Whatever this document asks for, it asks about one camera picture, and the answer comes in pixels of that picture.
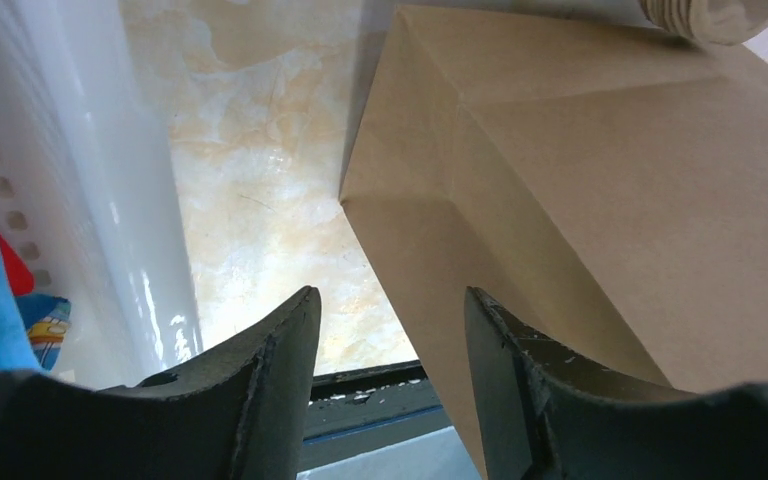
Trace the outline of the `brown paper bag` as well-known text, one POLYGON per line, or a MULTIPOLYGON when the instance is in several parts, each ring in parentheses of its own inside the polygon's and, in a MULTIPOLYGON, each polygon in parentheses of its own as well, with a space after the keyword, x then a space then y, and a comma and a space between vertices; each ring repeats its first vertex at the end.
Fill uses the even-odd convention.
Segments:
POLYGON ((745 47, 401 5, 340 201, 482 473, 471 286, 634 377, 768 381, 768 64, 745 47))

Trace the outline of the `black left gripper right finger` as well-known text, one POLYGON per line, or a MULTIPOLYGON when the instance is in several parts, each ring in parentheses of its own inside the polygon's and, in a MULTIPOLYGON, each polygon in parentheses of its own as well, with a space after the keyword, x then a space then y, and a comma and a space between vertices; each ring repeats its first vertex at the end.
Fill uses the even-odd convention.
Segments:
POLYGON ((492 479, 768 479, 768 383, 694 394, 604 366, 484 290, 464 302, 492 479))

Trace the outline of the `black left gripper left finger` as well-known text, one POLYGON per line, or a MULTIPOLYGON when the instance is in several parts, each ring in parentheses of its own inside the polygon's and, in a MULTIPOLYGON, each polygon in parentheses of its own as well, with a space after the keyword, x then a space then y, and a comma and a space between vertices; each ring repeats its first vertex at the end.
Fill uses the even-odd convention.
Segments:
POLYGON ((303 287, 133 387, 0 371, 0 479, 292 479, 320 319, 319 291, 303 287))

